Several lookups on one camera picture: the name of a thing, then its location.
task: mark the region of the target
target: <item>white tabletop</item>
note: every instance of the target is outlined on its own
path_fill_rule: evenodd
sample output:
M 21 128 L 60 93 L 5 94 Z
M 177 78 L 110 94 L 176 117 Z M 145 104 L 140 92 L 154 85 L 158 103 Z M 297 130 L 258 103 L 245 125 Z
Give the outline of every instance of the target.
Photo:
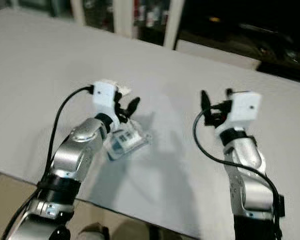
M 263 100 L 249 132 L 285 195 L 284 239 L 300 239 L 299 83 L 8 9 L 0 11 L 0 172 L 36 183 L 62 100 L 102 78 L 141 97 L 134 119 L 153 143 L 117 161 L 98 155 L 80 199 L 204 240 L 234 239 L 226 171 L 199 152 L 191 127 L 201 89 L 214 103 L 226 88 L 252 90 Z M 54 149 L 93 115 L 88 94 L 72 99 Z M 212 128 L 202 127 L 200 138 L 223 157 Z

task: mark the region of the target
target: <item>floor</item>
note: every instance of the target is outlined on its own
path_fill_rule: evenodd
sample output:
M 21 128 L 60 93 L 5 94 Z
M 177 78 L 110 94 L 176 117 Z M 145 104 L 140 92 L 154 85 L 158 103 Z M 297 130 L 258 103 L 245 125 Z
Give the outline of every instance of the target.
M 18 181 L 0 174 L 0 237 L 15 210 L 35 190 L 33 185 Z M 111 240 L 148 240 L 148 225 L 136 220 L 89 203 L 76 200 L 74 216 L 67 227 L 71 232 L 71 240 L 86 226 L 100 223 L 109 228 Z M 162 240 L 189 240 L 191 238 L 160 230 Z

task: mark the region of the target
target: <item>black wire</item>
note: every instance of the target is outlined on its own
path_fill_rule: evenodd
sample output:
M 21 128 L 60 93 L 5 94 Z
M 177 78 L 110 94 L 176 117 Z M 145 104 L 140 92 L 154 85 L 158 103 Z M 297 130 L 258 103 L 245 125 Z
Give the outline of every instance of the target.
M 86 86 L 86 87 L 82 87 L 79 88 L 78 90 L 74 91 L 73 93 L 71 93 L 64 101 L 63 103 L 60 105 L 58 112 L 55 115 L 55 119 L 54 119 L 54 124 L 53 124 L 53 128 L 52 128 L 52 132 L 51 132 L 51 137 L 50 137 L 50 142 L 49 142 L 49 148 L 48 148 L 48 154 L 47 154 L 47 158 L 46 158 L 46 163 L 45 163 L 45 168 L 44 168 L 44 173 L 42 175 L 42 178 L 40 181 L 42 181 L 49 173 L 50 170 L 50 166 L 52 163 L 52 150 L 54 147 L 54 140 L 55 140 L 55 135 L 56 135 L 56 131 L 57 131 L 57 125 L 58 125 L 58 121 L 59 121 L 59 117 L 60 114 L 64 108 L 64 106 L 66 105 L 66 103 L 77 93 L 87 90 L 91 93 L 92 91 L 92 86 Z M 6 240 L 12 226 L 14 225 L 15 221 L 17 220 L 18 216 L 21 214 L 21 212 L 28 206 L 28 204 L 31 202 L 31 200 L 36 197 L 38 195 L 38 193 L 40 192 L 40 189 L 37 188 L 25 201 L 24 203 L 16 210 L 16 212 L 14 213 L 14 215 L 12 216 L 12 218 L 10 219 L 8 225 L 6 226 L 1 239 L 2 240 Z
M 242 164 L 238 164 L 235 162 L 231 162 L 231 161 L 225 161 L 225 160 L 221 160 L 218 159 L 214 156 L 212 156 L 210 153 L 208 153 L 200 144 L 198 137 L 197 137 L 197 127 L 198 127 L 198 122 L 199 119 L 204 115 L 205 111 L 208 111 L 210 108 L 207 108 L 203 111 L 201 111 L 195 118 L 194 122 L 193 122 L 193 126 L 192 126 L 192 134 L 193 134 L 193 138 L 194 141 L 197 145 L 197 147 L 200 149 L 200 151 L 205 154 L 208 158 L 212 159 L 213 161 L 219 163 L 219 164 L 224 164 L 224 165 L 228 165 L 228 166 L 233 166 L 236 168 L 242 168 L 245 170 L 248 170 L 250 172 L 253 172 L 257 175 L 259 175 L 261 178 L 263 178 L 270 186 L 271 190 L 272 190 L 272 194 L 273 194 L 273 213 L 274 213 L 274 230 L 275 230 L 275 236 L 277 240 L 281 240 L 282 237 L 282 232 L 280 230 L 280 224 L 279 224 L 279 208 L 280 208 L 280 199 L 279 199 L 279 193 L 278 190 L 276 188 L 276 186 L 274 185 L 274 183 L 263 173 L 259 172 L 258 170 L 249 167 L 249 166 L 245 166 Z

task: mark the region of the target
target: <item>white table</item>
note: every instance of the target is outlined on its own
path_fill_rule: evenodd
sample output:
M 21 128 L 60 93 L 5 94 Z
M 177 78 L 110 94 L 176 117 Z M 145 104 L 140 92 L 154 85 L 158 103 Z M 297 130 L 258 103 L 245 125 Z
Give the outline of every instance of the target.
M 253 90 L 263 100 L 249 132 L 285 195 L 284 239 L 300 239 L 299 83 L 8 9 L 0 11 L 0 172 L 36 183 L 62 100 L 102 78 L 141 97 L 134 119 L 153 143 L 114 162 L 97 156 L 80 199 L 204 240 L 234 239 L 226 171 L 199 152 L 191 127 L 201 89 L 214 103 L 226 88 Z M 93 115 L 89 95 L 71 100 L 54 149 Z M 202 127 L 200 138 L 223 156 L 212 128 Z

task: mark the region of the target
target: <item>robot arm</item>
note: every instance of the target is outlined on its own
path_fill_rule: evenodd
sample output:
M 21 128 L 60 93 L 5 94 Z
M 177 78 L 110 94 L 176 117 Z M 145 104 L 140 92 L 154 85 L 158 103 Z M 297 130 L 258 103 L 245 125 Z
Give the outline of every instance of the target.
M 201 93 L 205 125 L 215 127 L 215 133 L 224 146 L 224 161 L 255 170 L 252 172 L 234 167 L 233 164 L 225 164 L 230 183 L 235 239 L 281 239 L 280 229 L 276 229 L 279 228 L 279 220 L 276 219 L 278 226 L 273 221 L 274 217 L 278 217 L 274 210 L 280 210 L 274 209 L 277 199 L 274 199 L 269 183 L 260 176 L 266 174 L 266 161 L 258 150 L 255 138 L 246 133 L 250 123 L 257 118 L 261 96 L 255 92 L 232 92 L 229 89 L 227 98 L 226 101 L 211 106 L 206 92 Z
M 72 129 L 56 150 L 49 173 L 37 185 L 38 195 L 30 202 L 10 240 L 70 239 L 65 224 L 74 214 L 74 200 L 94 155 L 101 150 L 107 134 L 115 131 L 120 122 L 126 122 L 140 101 L 135 98 L 124 110 L 119 104 L 121 97 L 114 84 L 94 84 L 97 115 Z

